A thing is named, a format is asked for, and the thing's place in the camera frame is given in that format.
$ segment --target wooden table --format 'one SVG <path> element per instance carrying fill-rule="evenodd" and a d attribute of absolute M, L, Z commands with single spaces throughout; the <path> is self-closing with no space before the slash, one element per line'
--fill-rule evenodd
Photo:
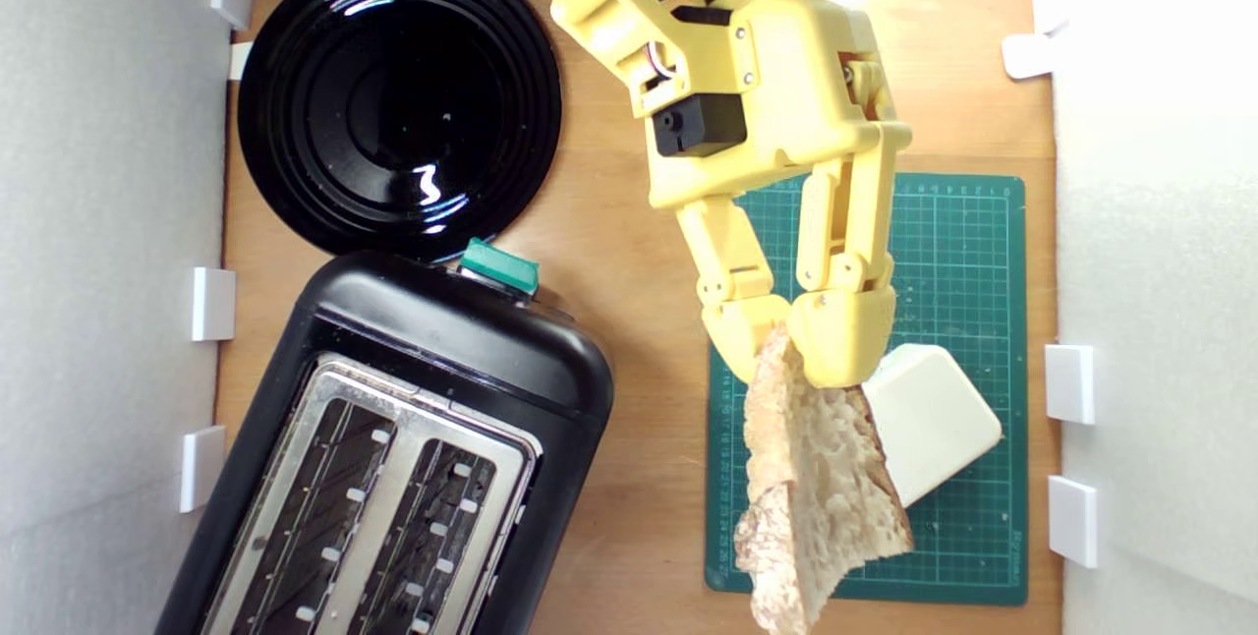
<path fill-rule="evenodd" d="M 279 0 L 255 0 L 257 28 Z M 903 170 L 1014 174 L 1027 182 L 1030 358 L 1030 600 L 1020 609 L 833 601 L 816 632 L 1058 634 L 1062 567 L 1048 551 L 1043 343 L 1055 333 L 1054 143 L 1049 84 L 1010 83 L 1000 39 L 1029 30 L 1030 0 L 867 0 L 899 114 Z M 248 39 L 252 34 L 242 34 Z M 707 350 L 696 272 L 669 214 L 647 205 L 642 124 L 620 84 L 552 28 L 564 135 L 541 195 L 501 245 L 609 341 L 616 405 L 533 632 L 757 632 L 747 597 L 703 586 Z M 580 102 L 580 106 L 571 106 Z M 238 272 L 237 340 L 221 352 L 218 421 L 238 428 L 291 304 L 326 254 L 284 228 L 229 128 L 225 265 Z"/>

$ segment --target white wall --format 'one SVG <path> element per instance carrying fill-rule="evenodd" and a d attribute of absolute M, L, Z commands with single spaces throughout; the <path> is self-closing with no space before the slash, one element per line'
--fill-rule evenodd
<path fill-rule="evenodd" d="M 1055 39 L 1060 338 L 1094 345 L 1099 492 L 1066 632 L 1258 632 L 1254 0 L 1076 0 Z"/>
<path fill-rule="evenodd" d="M 3 0 L 0 632 L 152 630 L 211 424 L 228 26 L 206 0 Z"/>

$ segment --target green cutting mat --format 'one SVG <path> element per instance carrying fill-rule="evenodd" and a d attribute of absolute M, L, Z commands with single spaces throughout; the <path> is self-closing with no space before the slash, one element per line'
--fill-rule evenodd
<path fill-rule="evenodd" d="M 795 298 L 803 179 L 749 192 L 747 210 L 777 292 Z M 891 224 L 898 294 L 891 345 L 942 345 L 1004 426 L 991 451 L 908 509 L 916 549 L 866 565 L 839 597 L 1021 605 L 1027 600 L 1027 283 L 1023 182 L 899 174 Z M 733 566 L 747 508 L 746 385 L 711 352 L 707 548 L 717 591 L 751 590 Z"/>

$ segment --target bread slice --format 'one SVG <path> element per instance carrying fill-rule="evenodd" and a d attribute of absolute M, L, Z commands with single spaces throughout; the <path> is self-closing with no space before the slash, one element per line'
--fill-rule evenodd
<path fill-rule="evenodd" d="M 751 507 L 736 565 L 755 583 L 756 622 L 804 635 L 844 575 L 912 549 L 912 531 L 864 394 L 809 385 L 785 326 L 765 341 L 745 415 Z"/>

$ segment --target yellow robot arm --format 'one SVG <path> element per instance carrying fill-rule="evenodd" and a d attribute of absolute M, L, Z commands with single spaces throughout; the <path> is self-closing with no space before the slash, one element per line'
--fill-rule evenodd
<path fill-rule="evenodd" d="M 551 0 L 552 20 L 629 88 L 647 128 L 650 205 L 677 214 L 703 322 L 750 381 L 786 322 L 819 387 L 867 380 L 896 295 L 887 254 L 896 119 L 868 18 L 833 0 Z M 794 303 L 747 215 L 751 189 L 808 175 Z"/>

